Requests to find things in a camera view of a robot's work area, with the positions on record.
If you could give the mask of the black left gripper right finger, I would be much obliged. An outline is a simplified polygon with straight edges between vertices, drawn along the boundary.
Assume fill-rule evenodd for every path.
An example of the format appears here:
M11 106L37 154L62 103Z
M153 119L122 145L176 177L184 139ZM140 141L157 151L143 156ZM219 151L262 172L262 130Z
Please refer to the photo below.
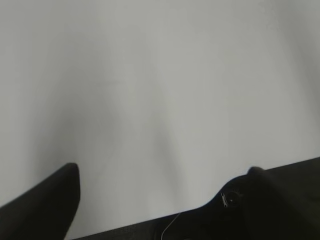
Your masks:
M91 240L317 240L320 160L252 167L204 206L90 235Z

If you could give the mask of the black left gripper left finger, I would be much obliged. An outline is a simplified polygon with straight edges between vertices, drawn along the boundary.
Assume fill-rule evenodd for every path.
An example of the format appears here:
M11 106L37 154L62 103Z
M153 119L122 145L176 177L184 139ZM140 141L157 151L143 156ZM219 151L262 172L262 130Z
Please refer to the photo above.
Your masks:
M76 163L67 163L0 208L2 240L63 240L81 198Z

